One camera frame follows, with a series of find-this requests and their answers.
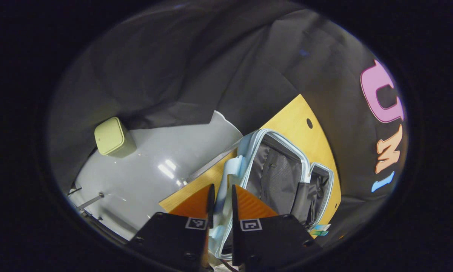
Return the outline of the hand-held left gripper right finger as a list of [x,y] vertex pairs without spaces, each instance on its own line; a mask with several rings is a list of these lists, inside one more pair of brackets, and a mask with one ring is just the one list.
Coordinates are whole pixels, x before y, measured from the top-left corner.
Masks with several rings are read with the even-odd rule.
[[320,257],[321,246],[293,215],[237,185],[231,197],[232,263],[241,272],[298,272]]

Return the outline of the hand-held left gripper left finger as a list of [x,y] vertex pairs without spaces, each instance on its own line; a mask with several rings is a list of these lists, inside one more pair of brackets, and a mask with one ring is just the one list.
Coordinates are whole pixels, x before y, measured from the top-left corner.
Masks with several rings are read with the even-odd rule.
[[215,187],[209,184],[170,212],[157,212],[126,247],[168,272],[207,272]]

